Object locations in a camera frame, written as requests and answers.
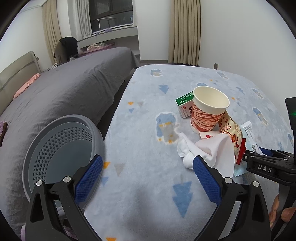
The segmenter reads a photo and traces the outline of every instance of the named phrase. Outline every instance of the headboard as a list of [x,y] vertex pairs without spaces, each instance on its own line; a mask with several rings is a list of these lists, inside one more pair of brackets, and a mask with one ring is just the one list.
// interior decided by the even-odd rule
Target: headboard
[[0,115],[13,100],[13,96],[33,75],[41,73],[38,59],[30,51],[18,58],[0,73]]

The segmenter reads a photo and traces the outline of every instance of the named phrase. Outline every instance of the gray bedsheet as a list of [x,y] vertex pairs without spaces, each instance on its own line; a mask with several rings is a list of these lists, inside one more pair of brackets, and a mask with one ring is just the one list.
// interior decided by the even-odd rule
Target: gray bedsheet
[[35,136],[53,120],[84,115],[98,124],[130,70],[138,66],[129,48],[114,48],[80,57],[43,73],[0,116],[8,122],[0,148],[0,209],[17,234],[28,201],[22,166]]

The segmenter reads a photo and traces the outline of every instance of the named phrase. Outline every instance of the purple object on windowsill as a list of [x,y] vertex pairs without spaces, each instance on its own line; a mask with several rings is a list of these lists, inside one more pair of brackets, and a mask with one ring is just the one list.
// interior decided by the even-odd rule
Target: purple object on windowsill
[[6,131],[7,131],[7,122],[0,120],[0,147],[2,146],[2,141]]

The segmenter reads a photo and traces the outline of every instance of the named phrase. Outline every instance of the cup rim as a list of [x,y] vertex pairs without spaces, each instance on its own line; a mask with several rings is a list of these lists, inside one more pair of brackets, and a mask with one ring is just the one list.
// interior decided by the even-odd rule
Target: cup rim
[[[225,107],[220,107],[220,108],[219,108],[219,107],[211,106],[211,105],[209,105],[209,104],[204,103],[204,102],[201,101],[199,98],[197,98],[197,96],[195,95],[195,89],[197,89],[197,88],[211,88],[211,89],[215,89],[216,91],[220,92],[222,95],[224,95],[224,96],[226,97],[226,99],[228,100],[228,105],[225,106]],[[216,109],[221,109],[221,110],[222,110],[222,109],[227,109],[227,108],[230,106],[230,100],[229,100],[229,98],[227,97],[227,95],[224,94],[222,91],[220,91],[220,90],[214,88],[214,87],[204,86],[204,85],[202,85],[202,86],[197,86],[197,87],[195,87],[195,88],[193,89],[193,96],[194,96],[194,98],[196,98],[198,101],[200,101],[200,102],[203,103],[204,105],[206,105],[206,106],[208,106],[208,107],[211,107],[211,108],[216,108]]]

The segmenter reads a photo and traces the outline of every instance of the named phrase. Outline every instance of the window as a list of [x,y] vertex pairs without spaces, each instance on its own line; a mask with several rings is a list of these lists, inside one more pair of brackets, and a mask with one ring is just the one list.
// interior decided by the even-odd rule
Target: window
[[92,32],[133,24],[132,0],[89,0]]

